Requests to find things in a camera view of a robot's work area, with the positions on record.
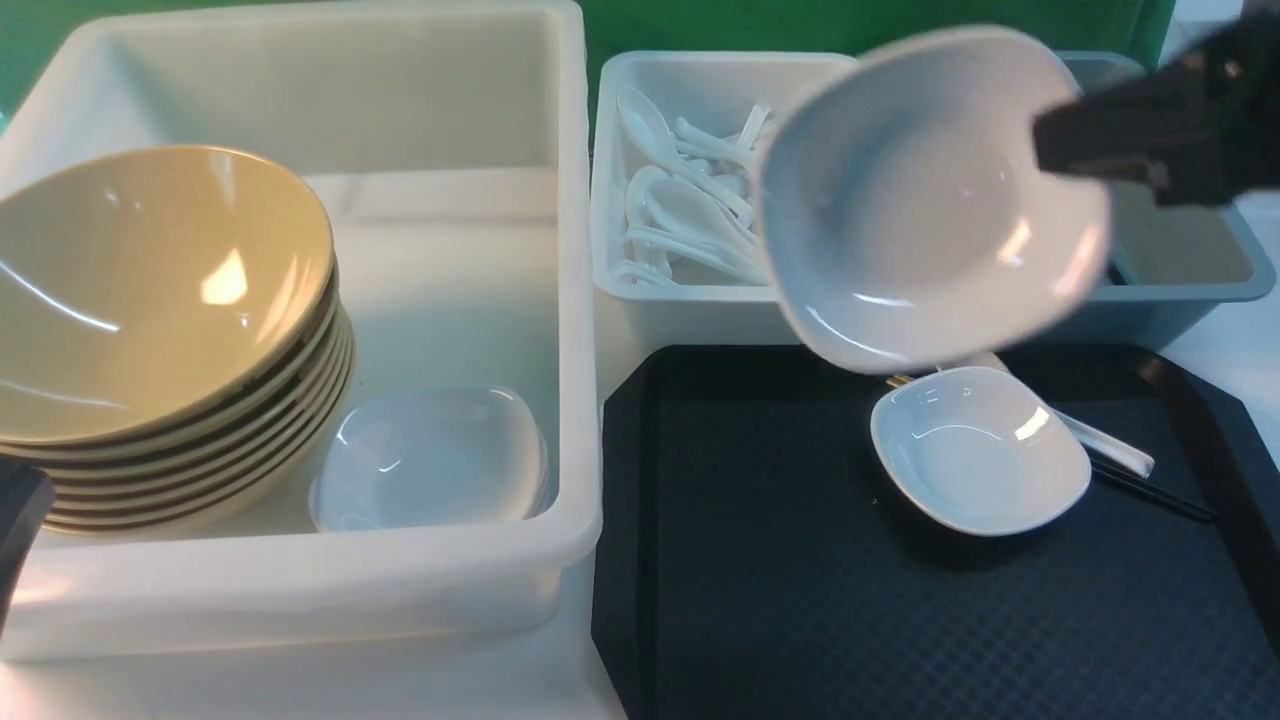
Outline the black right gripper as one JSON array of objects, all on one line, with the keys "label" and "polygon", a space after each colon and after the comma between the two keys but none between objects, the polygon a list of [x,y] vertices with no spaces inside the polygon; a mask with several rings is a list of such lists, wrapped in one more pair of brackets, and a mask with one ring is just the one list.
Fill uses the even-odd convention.
[{"label": "black right gripper", "polygon": [[1169,60],[1190,119],[1160,147],[1158,161],[1061,145],[1137,145],[1167,135],[1181,114],[1181,92],[1156,76],[1135,76],[1038,114],[1039,169],[1161,186],[1153,197],[1164,208],[1220,208],[1277,193],[1277,3],[1243,1],[1233,14],[1180,24],[1183,42]]}]

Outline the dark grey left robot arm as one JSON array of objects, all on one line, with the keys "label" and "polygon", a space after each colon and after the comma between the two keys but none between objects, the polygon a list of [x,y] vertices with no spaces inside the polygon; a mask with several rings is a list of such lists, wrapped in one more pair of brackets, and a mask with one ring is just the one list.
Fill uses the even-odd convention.
[{"label": "dark grey left robot arm", "polygon": [[22,568],[55,501],[52,479],[15,457],[1,456],[1,632]]}]

